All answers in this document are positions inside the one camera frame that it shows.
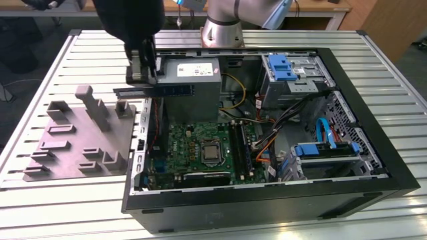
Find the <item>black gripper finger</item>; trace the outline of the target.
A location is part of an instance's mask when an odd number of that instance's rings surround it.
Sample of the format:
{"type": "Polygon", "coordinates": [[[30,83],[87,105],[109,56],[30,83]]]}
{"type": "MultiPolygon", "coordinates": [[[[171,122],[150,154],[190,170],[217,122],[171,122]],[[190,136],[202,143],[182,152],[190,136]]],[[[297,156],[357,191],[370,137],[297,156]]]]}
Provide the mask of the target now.
{"type": "Polygon", "coordinates": [[[150,92],[149,96],[157,96],[157,48],[154,37],[146,37],[142,42],[142,81],[146,90],[150,92]]]}

